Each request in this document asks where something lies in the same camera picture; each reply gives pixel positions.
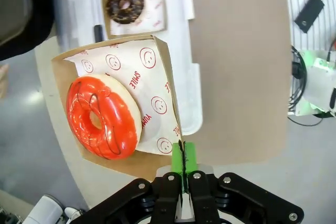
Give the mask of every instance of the paper tray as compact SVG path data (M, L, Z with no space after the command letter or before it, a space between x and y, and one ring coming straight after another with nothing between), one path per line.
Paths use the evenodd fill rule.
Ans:
M195 133L203 122L200 67L192 63L187 19L192 15L184 5L188 2L192 0L166 0L167 30L154 33L169 45L183 135ZM104 25L101 0L56 0L56 21L62 51L94 43L94 25Z

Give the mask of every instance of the wire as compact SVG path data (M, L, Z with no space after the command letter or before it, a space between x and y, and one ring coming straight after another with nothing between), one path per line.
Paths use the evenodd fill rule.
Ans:
M304 63L304 60L300 54L300 52L294 47L291 47L291 52L293 55L293 60L299 60L300 65L302 67L302 75L303 77L299 79L299 86L297 87L296 91L292 91L292 95L289 98L289 104L288 104L288 111L292 111L296 104L301 100L301 97L303 96L304 90L306 89L307 84L307 69L306 64Z
M334 46L334 44L336 43L336 37L335 39L332 41L330 47L329 47L329 51L328 51L328 55L327 55L327 62L330 62L330 55L331 55L331 50L332 50L332 47Z
M322 123L323 121L323 118L321 118L321 120L315 124L302 124L302 123L298 123L296 121L294 121L292 118L290 118L289 116L287 117L291 122L295 123L295 124L298 124L300 126L304 126L304 127L313 127L313 126L317 126L319 125L320 123Z

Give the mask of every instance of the green light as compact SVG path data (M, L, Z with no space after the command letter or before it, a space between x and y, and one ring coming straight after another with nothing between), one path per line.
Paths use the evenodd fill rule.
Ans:
M320 110L320 111L322 111L322 112L325 112L323 109L320 109L319 107L317 107L317 106L315 106L314 104L310 104L310 106L311 106L311 108L313 109L313 110Z
M306 67L312 66L314 64L314 61L316 59L316 56L311 53L311 51L304 51L302 53L303 61L306 64Z
M329 65L329 62L321 58L316 58L313 66L316 68L324 69L326 71L333 70L333 67Z

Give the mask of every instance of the black cable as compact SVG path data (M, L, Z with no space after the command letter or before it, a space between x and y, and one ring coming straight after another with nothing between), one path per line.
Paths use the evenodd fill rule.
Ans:
M296 121L294 121L292 118L290 118L290 117L287 117L291 122L293 122L293 123L295 123L295 124L298 124L298 125L300 125L300 126L304 126L304 127L313 127L313 126L317 126L317 125L319 125L320 123L322 123L322 121L323 121L323 118L321 118L321 120L319 121L319 122L317 122L317 123L315 123L315 124L302 124L302 123L298 123L298 122L296 122Z
M331 55L331 50L332 50L332 47L334 46L334 44L336 43L336 37L335 39L332 41L330 47L329 47L329 51L328 51L328 55L327 55L327 62L330 62L330 55Z
M224 219L222 219L222 218L220 218L220 222L221 223L224 223L224 224L232 224L231 222L229 222L228 220L224 220Z
M302 67L301 69L302 78L299 79L300 81L299 87L296 89L295 92L292 92L292 95L289 98L288 111L291 111L296 106L296 104L298 104L298 102L301 100L304 90L306 89L306 84L307 84L307 69L306 69L306 64L304 63L304 60L301 54L299 53L299 51L294 46L291 47L291 52L294 57L293 60L295 60L295 57L296 57L300 61L299 63L300 63L300 66Z

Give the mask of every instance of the kraft paper box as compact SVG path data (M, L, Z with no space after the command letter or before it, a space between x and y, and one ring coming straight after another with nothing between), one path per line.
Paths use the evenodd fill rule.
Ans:
M166 29L165 0L144 0L144 9L135 22L121 25L112 21L106 11L107 0L101 0L104 24L109 39L122 36L150 35Z
M81 52L85 52L86 50L95 49L95 48L102 48L106 46L123 44L129 41L139 41L139 40L153 40L156 44L159 54L163 62L164 70L166 73L166 77L168 79L170 90L171 90L171 99L173 103L173 112L175 114L175 118L177 120L178 126L180 126L180 118L178 115L177 109L177 102L176 102L176 93L174 89L174 80L173 80L173 73L170 61L170 55L168 46L165 42L157 39L154 36L132 36L132 37L124 37L120 39L108 40L96 44L91 44L83 47L79 47L73 49L68 52L64 52L63 54L55 57L52 61L52 68L55 75L55 80L57 84L57 88L59 90L60 99L64 110L66 109L66 97L68 89L71 83L78 78L77 69L73 62L67 60L69 57L75 56ZM146 152L135 151L134 154L125 159L118 159L118 160L108 160L101 158L88 150L86 150L76 139L75 136L74 141L77 142L80 152L83 158L102 165L104 167L126 173L136 177L142 177L146 179L154 179L156 170L162 166L169 165L171 163L171 156L167 155L158 155Z

